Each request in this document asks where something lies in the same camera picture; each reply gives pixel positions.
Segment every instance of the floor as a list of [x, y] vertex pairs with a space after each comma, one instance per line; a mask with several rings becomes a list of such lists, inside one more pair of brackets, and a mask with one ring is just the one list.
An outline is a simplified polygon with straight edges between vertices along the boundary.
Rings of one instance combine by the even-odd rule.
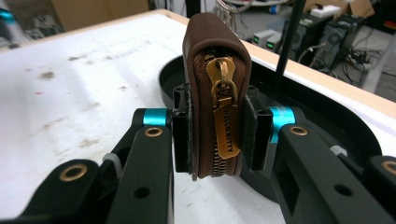
[[[252, 7], [250, 10], [236, 15], [236, 33], [241, 39], [250, 41], [253, 34], [259, 31], [273, 29], [281, 32], [283, 23], [289, 17], [290, 13], [290, 7], [281, 7], [276, 15], [270, 14], [268, 7]], [[392, 35], [374, 29], [370, 37], [364, 41], [360, 41], [371, 32], [371, 27], [363, 26], [355, 38], [354, 48], [372, 51], [374, 57], [371, 62], [375, 64], [381, 52], [392, 39]], [[396, 58], [396, 50], [393, 51], [393, 56], [389, 57], [389, 61], [380, 75], [381, 77], [375, 94], [396, 103], [396, 64], [393, 60]], [[362, 76], [365, 74], [361, 68], [355, 68], [349, 63], [338, 65], [332, 72], [335, 74], [332, 74], [332, 76], [337, 76], [339, 79], [357, 87], [360, 86]]]

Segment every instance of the white table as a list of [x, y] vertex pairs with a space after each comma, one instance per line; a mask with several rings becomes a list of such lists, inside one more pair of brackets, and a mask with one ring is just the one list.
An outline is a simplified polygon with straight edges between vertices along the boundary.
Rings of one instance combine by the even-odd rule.
[[[160, 10], [0, 53], [0, 218], [17, 216], [57, 165], [100, 163], [137, 108], [164, 107], [158, 75], [181, 55], [187, 19]], [[277, 56], [246, 44], [254, 61]], [[286, 76], [331, 96], [396, 155], [396, 105], [297, 63]], [[176, 223], [283, 223], [276, 203], [238, 177], [175, 176]]]

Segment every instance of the brass zipper pull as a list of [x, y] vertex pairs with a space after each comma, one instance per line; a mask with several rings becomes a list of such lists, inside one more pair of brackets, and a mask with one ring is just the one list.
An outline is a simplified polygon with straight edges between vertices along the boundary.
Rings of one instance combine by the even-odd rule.
[[219, 156], [226, 160], [238, 155], [238, 90], [232, 81], [235, 66], [229, 58], [217, 58], [206, 67], [212, 80], [212, 104]]

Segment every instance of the brown leather wallet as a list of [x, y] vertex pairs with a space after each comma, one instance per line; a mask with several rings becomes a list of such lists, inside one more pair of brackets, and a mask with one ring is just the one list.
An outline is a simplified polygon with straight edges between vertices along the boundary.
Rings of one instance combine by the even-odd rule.
[[[224, 131], [221, 133], [224, 137], [219, 138], [220, 128], [218, 126], [224, 125], [224, 123], [227, 125], [227, 122], [237, 124], [241, 117], [241, 104], [248, 90], [250, 78], [250, 55], [239, 38], [218, 17], [211, 13], [200, 13], [194, 15], [188, 24], [183, 41], [183, 59], [186, 82], [190, 84], [191, 88], [193, 107], [192, 178], [196, 180], [197, 176], [204, 178], [208, 175], [239, 175], [242, 153], [239, 151], [236, 156], [231, 157], [220, 156], [218, 144], [221, 144], [222, 139], [223, 145], [226, 145], [227, 137], [231, 134]], [[234, 66], [233, 75], [229, 79], [224, 76], [224, 74], [232, 72], [230, 64], [224, 62], [228, 59]], [[210, 73], [208, 64], [214, 60], [213, 67], [215, 70], [219, 70], [220, 74], [217, 82], [208, 74]], [[227, 111], [224, 112], [220, 109], [221, 112], [224, 112], [224, 116], [223, 114], [221, 116], [214, 115], [216, 104], [219, 109], [221, 104], [229, 102], [227, 99], [221, 98], [224, 92], [230, 92], [230, 98], [232, 98], [230, 104], [233, 104], [237, 115], [236, 118], [231, 117], [231, 121], [228, 117], [225, 119], [226, 114], [229, 113]], [[239, 144], [239, 134], [237, 133], [238, 131], [235, 130], [234, 138], [237, 139], [233, 140]], [[226, 147], [233, 150], [232, 146], [227, 145]]]

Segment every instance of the zipper teeth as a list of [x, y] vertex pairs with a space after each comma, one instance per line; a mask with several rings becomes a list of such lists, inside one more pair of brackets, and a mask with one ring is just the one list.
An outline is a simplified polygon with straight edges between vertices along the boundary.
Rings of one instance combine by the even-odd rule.
[[212, 169], [212, 177], [222, 176], [225, 173], [225, 163], [226, 160], [222, 159], [219, 156], [218, 148], [215, 147], [215, 151], [213, 154], [213, 169]]

